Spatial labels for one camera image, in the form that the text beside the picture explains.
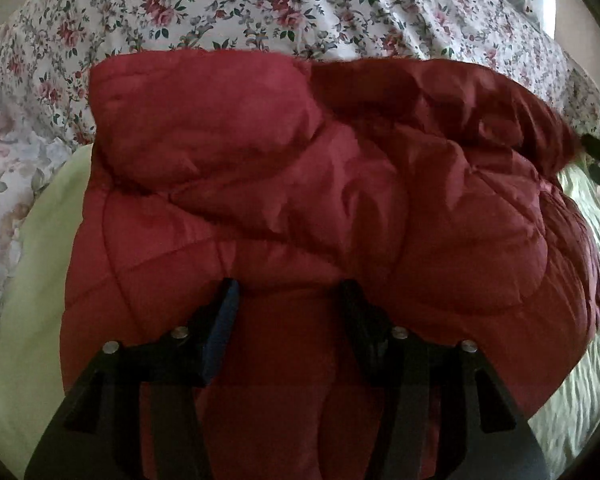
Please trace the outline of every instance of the metal bolt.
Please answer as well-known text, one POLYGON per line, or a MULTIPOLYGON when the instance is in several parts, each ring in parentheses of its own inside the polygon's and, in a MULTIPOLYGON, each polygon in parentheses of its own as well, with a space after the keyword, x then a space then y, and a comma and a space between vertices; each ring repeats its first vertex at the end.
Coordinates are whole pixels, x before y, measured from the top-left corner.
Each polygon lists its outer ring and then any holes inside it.
POLYGON ((115 354, 119 348, 120 348, 120 343, 118 343, 117 341, 107 341, 102 346, 102 351, 105 354, 115 354))
POLYGON ((460 348, 469 354, 475 354, 478 351, 478 345, 475 341, 471 341, 470 339, 465 339, 460 343, 460 348))
POLYGON ((189 329, 186 326, 177 326, 171 330, 171 337, 174 339, 184 339, 189 336, 189 329))
POLYGON ((394 336, 394 339, 407 339, 409 331, 403 326, 394 326, 391 329, 391 335, 394 336))

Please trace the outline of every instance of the dark red fabric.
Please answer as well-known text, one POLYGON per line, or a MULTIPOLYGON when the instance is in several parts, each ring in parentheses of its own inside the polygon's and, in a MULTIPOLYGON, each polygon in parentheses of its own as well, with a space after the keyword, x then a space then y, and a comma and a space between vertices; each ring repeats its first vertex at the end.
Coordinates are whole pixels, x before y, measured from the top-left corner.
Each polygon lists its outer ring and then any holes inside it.
POLYGON ((98 135, 66 282, 70 386, 101 345, 243 301, 198 399, 219 480, 362 478, 382 397, 334 304, 355 278, 421 337, 470 338, 527 415, 600 323, 600 263, 542 101, 484 67, 145 52, 91 71, 98 135))

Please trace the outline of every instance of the bed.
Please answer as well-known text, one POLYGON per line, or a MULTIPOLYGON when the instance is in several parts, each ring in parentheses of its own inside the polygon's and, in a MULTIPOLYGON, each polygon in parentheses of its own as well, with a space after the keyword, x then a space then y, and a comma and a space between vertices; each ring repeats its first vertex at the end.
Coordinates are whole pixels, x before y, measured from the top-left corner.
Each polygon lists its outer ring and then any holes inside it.
MULTIPOLYGON (((539 0, 29 0, 0 27, 0 460, 22 478, 62 400, 64 277, 96 134, 89 68, 142 49, 314 59, 446 57, 519 82, 600 138, 600 93, 542 30, 539 0)), ((560 176, 600 247, 600 189, 560 176)), ((530 420, 558 478, 600 422, 600 330, 530 420)))

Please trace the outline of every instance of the light green sheet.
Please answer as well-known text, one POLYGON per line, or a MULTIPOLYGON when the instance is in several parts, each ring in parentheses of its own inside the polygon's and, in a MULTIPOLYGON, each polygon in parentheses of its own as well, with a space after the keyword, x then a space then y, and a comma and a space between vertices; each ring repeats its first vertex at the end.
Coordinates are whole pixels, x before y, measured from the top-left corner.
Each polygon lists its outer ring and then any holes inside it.
MULTIPOLYGON (((30 456, 62 401, 58 339, 64 279, 90 147, 78 150, 36 202, 20 232, 23 255, 4 295, 0 320, 0 459, 23 478, 30 456)), ((560 176, 600 247, 600 205, 578 167, 560 176)), ((561 388, 530 424, 556 478, 577 456, 600 420, 600 333, 561 388)))

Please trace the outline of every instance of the folded red fabric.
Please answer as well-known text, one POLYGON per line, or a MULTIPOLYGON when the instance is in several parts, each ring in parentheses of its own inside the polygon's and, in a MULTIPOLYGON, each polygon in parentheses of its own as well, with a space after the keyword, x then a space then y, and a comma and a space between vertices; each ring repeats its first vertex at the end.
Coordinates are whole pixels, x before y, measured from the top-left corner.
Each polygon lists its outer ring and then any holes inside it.
POLYGON ((105 341, 156 339, 238 279, 224 367, 198 399, 220 480, 363 477, 382 394, 338 318, 343 278, 426 340, 477 341, 527 415, 599 326, 599 254, 555 179, 578 141, 504 76, 183 50, 90 77, 64 381, 105 341))

